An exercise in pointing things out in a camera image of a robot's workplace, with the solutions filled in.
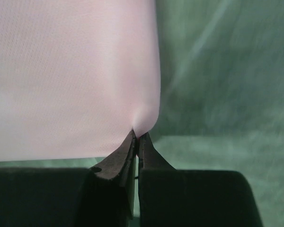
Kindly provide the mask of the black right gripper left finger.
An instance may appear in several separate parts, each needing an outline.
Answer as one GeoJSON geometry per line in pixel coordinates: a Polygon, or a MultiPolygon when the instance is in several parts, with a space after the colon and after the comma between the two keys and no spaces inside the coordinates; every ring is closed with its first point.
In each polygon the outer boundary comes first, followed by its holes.
{"type": "Polygon", "coordinates": [[[90,168],[0,168],[0,227],[126,227],[137,139],[90,168]]]}

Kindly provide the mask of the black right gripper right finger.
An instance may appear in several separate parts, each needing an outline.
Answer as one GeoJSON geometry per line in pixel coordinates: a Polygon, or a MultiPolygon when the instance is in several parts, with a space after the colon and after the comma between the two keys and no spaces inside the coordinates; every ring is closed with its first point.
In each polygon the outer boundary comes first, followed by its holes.
{"type": "Polygon", "coordinates": [[[177,170],[140,137],[138,195],[142,227],[260,227],[244,175],[225,170],[177,170]]]}

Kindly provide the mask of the pink t shirt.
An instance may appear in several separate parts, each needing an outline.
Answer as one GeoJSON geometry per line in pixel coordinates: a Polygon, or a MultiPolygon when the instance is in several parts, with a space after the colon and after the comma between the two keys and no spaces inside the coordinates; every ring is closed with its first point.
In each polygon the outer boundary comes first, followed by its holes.
{"type": "Polygon", "coordinates": [[[0,0],[0,161],[104,157],[156,123],[153,0],[0,0]]]}

